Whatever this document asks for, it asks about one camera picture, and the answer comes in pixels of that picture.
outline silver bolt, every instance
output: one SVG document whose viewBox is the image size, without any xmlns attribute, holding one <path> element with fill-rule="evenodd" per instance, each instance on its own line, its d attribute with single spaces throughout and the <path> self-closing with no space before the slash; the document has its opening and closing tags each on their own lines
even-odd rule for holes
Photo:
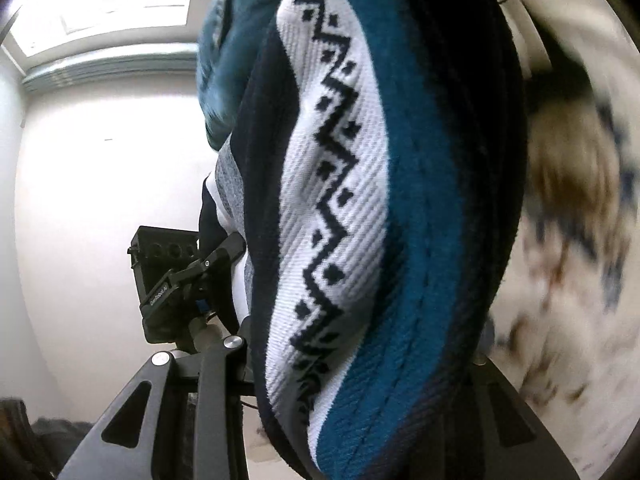
<svg viewBox="0 0 640 480">
<path fill-rule="evenodd" d="M 484 366 L 486 364 L 486 356 L 484 354 L 481 354 L 480 352 L 476 352 L 471 361 L 476 366 Z"/>
<path fill-rule="evenodd" d="M 240 348 L 244 340 L 239 335 L 230 335 L 225 337 L 225 340 L 222 342 L 224 346 L 233 350 L 234 348 Z"/>
<path fill-rule="evenodd" d="M 169 362 L 171 356 L 167 352 L 158 352 L 151 358 L 151 362 L 156 366 L 162 366 Z"/>
</svg>

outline window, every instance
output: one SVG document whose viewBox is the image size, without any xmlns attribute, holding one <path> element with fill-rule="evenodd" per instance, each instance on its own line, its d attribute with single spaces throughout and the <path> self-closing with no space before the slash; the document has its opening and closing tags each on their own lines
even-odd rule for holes
<svg viewBox="0 0 640 480">
<path fill-rule="evenodd" d="M 190 0 L 28 0 L 11 34 L 25 56 L 79 38 L 185 25 Z"/>
</svg>

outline teal stripe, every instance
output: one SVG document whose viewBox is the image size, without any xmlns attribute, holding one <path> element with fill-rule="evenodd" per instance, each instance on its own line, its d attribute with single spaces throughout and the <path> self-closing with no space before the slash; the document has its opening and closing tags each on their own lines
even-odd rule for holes
<svg viewBox="0 0 640 480">
<path fill-rule="evenodd" d="M 439 82 L 405 0 L 348 0 L 369 45 L 388 130 L 388 218 L 372 322 L 322 427 L 316 459 L 355 480 L 435 370 L 460 280 L 462 198 Z"/>
</svg>

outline navy stripe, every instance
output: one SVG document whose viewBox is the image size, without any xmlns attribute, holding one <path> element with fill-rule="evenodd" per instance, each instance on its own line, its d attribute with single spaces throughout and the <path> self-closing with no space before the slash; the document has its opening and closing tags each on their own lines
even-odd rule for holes
<svg viewBox="0 0 640 480">
<path fill-rule="evenodd" d="M 280 456 L 299 475 L 308 478 L 274 416 L 266 390 L 267 342 L 280 267 L 280 182 L 300 111 L 296 78 L 275 22 L 266 36 L 242 99 L 230 148 L 244 182 L 244 227 L 254 264 L 251 358 L 260 418 Z"/>
<path fill-rule="evenodd" d="M 226 239 L 226 231 L 218 222 L 216 203 L 207 189 L 207 181 L 202 184 L 202 209 L 200 210 L 200 242 L 198 252 L 206 258 Z"/>
</svg>

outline white stripe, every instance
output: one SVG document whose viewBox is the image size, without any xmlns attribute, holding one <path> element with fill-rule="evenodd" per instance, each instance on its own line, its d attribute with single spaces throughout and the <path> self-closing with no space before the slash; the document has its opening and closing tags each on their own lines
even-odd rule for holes
<svg viewBox="0 0 640 480">
<path fill-rule="evenodd" d="M 212 171 L 207 177 L 205 186 L 207 186 L 207 191 L 209 191 L 213 202 L 216 203 L 216 215 L 218 216 L 218 223 L 220 224 L 220 227 L 222 227 L 226 231 L 227 235 L 236 232 L 238 230 L 236 229 L 236 224 L 229 213 L 226 211 L 225 205 L 222 203 L 222 199 L 220 198 L 218 186 L 216 185 L 215 171 Z"/>
<path fill-rule="evenodd" d="M 366 331 L 378 287 L 385 237 L 388 150 L 384 113 L 360 23 L 347 0 L 326 0 L 323 28 L 328 27 L 328 17 L 332 13 L 337 14 L 338 26 L 330 30 L 351 38 L 343 66 L 348 61 L 356 63 L 350 74 L 338 70 L 334 75 L 359 93 L 353 108 L 333 135 L 356 155 L 358 163 L 330 202 L 332 212 L 345 226 L 348 236 L 314 275 L 324 293 L 344 314 L 326 330 L 340 333 L 340 337 L 332 343 L 337 349 L 327 363 L 331 371 L 323 378 L 328 383 L 323 384 L 316 398 L 310 414 L 310 427 L 306 428 L 297 411 L 296 380 L 300 373 L 292 370 L 293 363 L 300 356 L 290 344 L 290 339 L 319 315 L 319 307 L 308 296 L 302 271 L 309 266 L 329 235 L 327 225 L 316 210 L 316 203 L 341 172 L 343 162 L 330 155 L 314 139 L 314 134 L 339 98 L 321 84 L 331 64 L 321 63 L 320 58 L 324 50 L 331 49 L 331 45 L 312 40 L 316 19 L 303 22 L 302 12 L 305 9 L 313 9 L 314 16 L 317 15 L 318 10 L 314 6 L 295 5 L 293 0 L 283 0 L 276 19 L 298 84 L 300 114 L 289 140 L 282 172 L 280 281 L 267 346 L 266 386 L 276 418 L 289 442 L 305 467 L 316 475 L 315 457 L 310 448 L 314 454 L 322 424 L 353 360 L 361 335 Z M 316 110 L 322 96 L 334 99 L 324 113 Z M 361 130 L 354 140 L 349 140 L 341 134 L 341 128 L 352 120 L 361 125 Z M 337 168 L 327 182 L 317 174 L 323 160 L 330 161 Z M 338 207 L 337 196 L 342 189 L 350 190 L 353 197 L 343 207 Z M 316 229 L 322 232 L 324 239 L 313 248 L 311 238 Z M 336 265 L 345 274 L 344 279 L 333 286 L 327 285 L 322 276 L 328 264 Z M 307 320 L 300 321 L 296 316 L 295 306 L 300 300 L 304 300 L 312 311 Z"/>
<path fill-rule="evenodd" d="M 212 171 L 207 177 L 205 186 L 207 191 L 211 195 L 213 202 L 216 203 L 216 215 L 218 216 L 218 223 L 229 235 L 238 231 L 236 228 L 236 222 L 226 211 L 220 193 L 218 192 L 218 186 L 216 185 L 216 172 Z M 236 317 L 238 323 L 242 323 L 242 320 L 249 315 L 249 302 L 246 297 L 246 286 L 244 283 L 244 268 L 249 256 L 249 251 L 245 251 L 242 258 L 231 266 L 231 297 L 234 300 L 234 309 L 236 311 Z"/>
</svg>

